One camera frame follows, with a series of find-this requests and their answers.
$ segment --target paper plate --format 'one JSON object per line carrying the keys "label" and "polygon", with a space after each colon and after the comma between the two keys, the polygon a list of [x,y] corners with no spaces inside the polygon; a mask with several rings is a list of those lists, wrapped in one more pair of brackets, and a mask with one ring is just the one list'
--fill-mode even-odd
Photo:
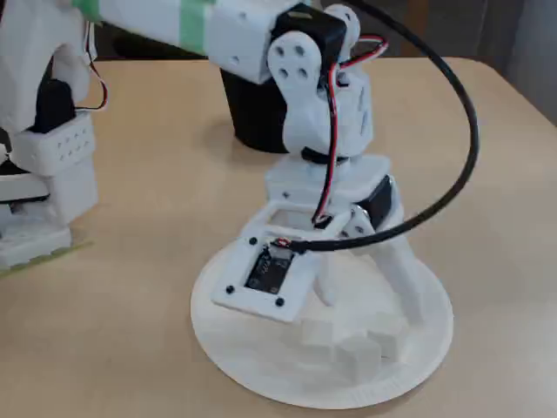
{"label": "paper plate", "polygon": [[[215,255],[200,274],[191,294],[191,321],[199,344],[218,368],[257,394],[306,408],[363,408],[416,388],[448,352],[453,338],[451,302],[437,277],[418,260],[414,277],[424,298],[423,322],[411,327],[400,361],[385,360],[378,374],[356,383],[340,378],[334,364],[324,361],[316,367],[315,361],[308,362],[307,353],[291,347],[288,341],[293,341],[295,326],[211,302],[231,249],[228,246]],[[336,271],[343,272],[342,289],[350,302],[346,308],[363,309],[365,304],[358,300],[366,301],[366,291],[371,292],[368,283],[379,273],[365,258],[350,253],[338,252],[332,259]],[[312,294],[308,304],[318,303],[316,300]]]}

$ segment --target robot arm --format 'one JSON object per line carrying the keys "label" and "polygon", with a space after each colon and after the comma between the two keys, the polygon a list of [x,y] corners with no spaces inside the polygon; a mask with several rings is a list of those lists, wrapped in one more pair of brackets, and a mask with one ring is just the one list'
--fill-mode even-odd
{"label": "robot arm", "polygon": [[[288,151],[328,153],[330,112],[321,79],[332,63],[348,56],[359,36],[358,19],[344,6],[323,13],[298,0],[6,0],[0,21],[0,127],[10,134],[12,152],[2,166],[14,165],[19,177],[0,181],[5,206],[0,204],[0,233],[5,236],[14,223],[43,219],[55,234],[64,231],[64,239],[38,250],[18,248],[17,257],[0,251],[0,267],[68,246],[67,225],[97,202],[91,116],[75,107],[89,88],[84,39],[91,19],[205,54],[254,84],[274,78],[288,105]],[[53,79],[45,82],[51,60]],[[357,69],[344,73],[339,155],[351,157],[371,140],[371,100],[366,75]],[[316,176],[322,176],[320,169]],[[14,204],[21,206],[17,213],[10,209]]]}

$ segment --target black cable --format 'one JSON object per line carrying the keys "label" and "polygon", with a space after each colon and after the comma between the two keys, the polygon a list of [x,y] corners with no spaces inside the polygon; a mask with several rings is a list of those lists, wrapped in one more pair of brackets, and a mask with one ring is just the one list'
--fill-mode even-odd
{"label": "black cable", "polygon": [[325,212],[327,200],[329,199],[329,195],[331,194],[332,175],[334,173],[335,165],[337,164],[337,158],[335,157],[335,154],[337,153],[337,144],[339,142],[339,138],[338,138],[339,128],[338,128],[336,104],[334,104],[333,102],[334,91],[332,90],[333,86],[331,85],[332,75],[335,71],[335,67],[336,65],[331,66],[331,68],[327,72],[327,81],[325,82],[325,92],[327,96],[327,102],[329,104],[329,119],[331,122],[331,133],[330,133],[330,141],[329,141],[329,159],[327,160],[325,183],[323,184],[323,190],[321,191],[321,197],[319,198],[319,203],[317,205],[317,208],[315,209],[315,213],[312,216],[312,223],[314,225],[317,225],[319,223],[319,217]]}
{"label": "black cable", "polygon": [[460,82],[459,78],[454,74],[449,65],[441,58],[432,48],[422,41],[418,36],[413,34],[404,24],[401,24],[387,15],[384,11],[366,3],[363,0],[346,0],[346,3],[364,11],[366,14],[377,18],[380,22],[385,24],[392,30],[397,31],[402,37],[411,42],[421,52],[423,52],[429,59],[437,66],[443,73],[448,82],[454,88],[457,96],[464,107],[468,117],[468,124],[470,125],[470,148],[466,163],[459,177],[453,186],[446,192],[439,200],[429,206],[426,210],[418,213],[414,217],[405,220],[400,225],[391,229],[375,233],[366,237],[355,239],[342,239],[342,240],[325,240],[325,241],[292,241],[289,245],[295,252],[314,251],[314,252],[330,252],[337,250],[348,250],[351,248],[358,248],[362,246],[370,246],[380,242],[387,241],[398,237],[404,233],[408,233],[417,226],[422,225],[428,221],[445,207],[447,207],[464,189],[466,183],[471,178],[473,169],[478,161],[478,154],[480,152],[480,131],[478,128],[478,119],[476,111],[473,107],[472,100],[466,93],[466,89]]}

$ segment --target white block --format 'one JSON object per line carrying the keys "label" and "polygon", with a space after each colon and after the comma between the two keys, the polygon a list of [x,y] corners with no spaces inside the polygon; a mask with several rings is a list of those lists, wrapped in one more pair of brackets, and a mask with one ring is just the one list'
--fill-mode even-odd
{"label": "white block", "polygon": [[98,202],[97,181],[91,157],[54,177],[46,178],[50,191],[49,204],[57,222],[68,225]]}
{"label": "white block", "polygon": [[400,360],[410,329],[407,320],[389,313],[376,313],[367,324],[367,336],[380,345],[381,355],[392,361]]}
{"label": "white block", "polygon": [[11,160],[18,167],[40,176],[54,176],[95,151],[91,115],[81,112],[72,121],[46,133],[31,131],[10,136]]}
{"label": "white block", "polygon": [[9,226],[0,239],[0,270],[27,264],[36,257],[71,246],[70,228],[45,221]]}
{"label": "white block", "polygon": [[364,335],[354,335],[335,347],[339,374],[352,383],[369,381],[381,369],[381,347]]}

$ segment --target wooden table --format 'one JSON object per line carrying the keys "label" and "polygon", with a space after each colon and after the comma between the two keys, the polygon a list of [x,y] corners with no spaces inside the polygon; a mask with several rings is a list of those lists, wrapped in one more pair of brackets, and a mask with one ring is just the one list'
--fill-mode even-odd
{"label": "wooden table", "polygon": [[[451,63],[477,105],[483,147],[463,195],[410,237],[456,317],[452,349],[426,384],[376,408],[316,412],[251,394],[206,359],[191,287],[264,204],[277,157],[233,138],[217,68],[117,62],[99,65],[112,92],[95,120],[101,203],[75,225],[93,245],[0,280],[0,414],[554,416],[557,130],[494,71]],[[458,174],[466,120],[427,61],[368,69],[370,151],[393,159],[412,213]]]}

